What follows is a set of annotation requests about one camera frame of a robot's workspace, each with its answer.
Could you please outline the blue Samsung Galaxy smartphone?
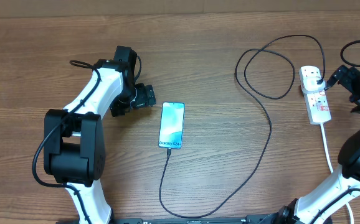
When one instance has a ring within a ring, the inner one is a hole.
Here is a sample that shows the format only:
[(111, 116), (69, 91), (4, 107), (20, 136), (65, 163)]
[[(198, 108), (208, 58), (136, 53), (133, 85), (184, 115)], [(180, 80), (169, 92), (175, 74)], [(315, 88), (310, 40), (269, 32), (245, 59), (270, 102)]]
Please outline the blue Samsung Galaxy smartphone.
[(167, 149), (182, 148), (184, 112), (184, 103), (163, 103), (159, 127), (158, 147)]

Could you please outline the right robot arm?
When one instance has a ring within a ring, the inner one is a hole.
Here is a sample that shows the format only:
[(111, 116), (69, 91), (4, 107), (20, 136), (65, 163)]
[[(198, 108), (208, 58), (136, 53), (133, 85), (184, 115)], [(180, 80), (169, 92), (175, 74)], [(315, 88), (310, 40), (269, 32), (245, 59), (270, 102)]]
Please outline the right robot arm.
[[(354, 113), (360, 113), (360, 64), (345, 61), (325, 84), (313, 87), (315, 80), (310, 67), (300, 69), (302, 91), (309, 105), (323, 107), (318, 100), (335, 84), (342, 85), (355, 103)], [(317, 188), (304, 197), (296, 198), (277, 213), (261, 219), (261, 223), (331, 223), (330, 216), (360, 196), (360, 130), (343, 144), (338, 155), (339, 166)]]

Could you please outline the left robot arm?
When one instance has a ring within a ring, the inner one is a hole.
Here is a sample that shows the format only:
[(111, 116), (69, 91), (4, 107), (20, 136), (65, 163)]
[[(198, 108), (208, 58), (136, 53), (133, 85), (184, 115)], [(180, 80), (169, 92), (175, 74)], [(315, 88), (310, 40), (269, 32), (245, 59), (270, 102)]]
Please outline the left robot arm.
[(103, 117), (155, 105), (153, 87), (137, 82), (135, 66), (141, 59), (130, 47), (118, 46), (112, 59), (93, 65), (77, 60), (70, 64), (91, 69), (92, 77), (71, 103), (46, 113), (32, 174), (39, 184), (64, 188), (71, 195), (77, 223), (114, 223), (100, 180), (106, 160)]

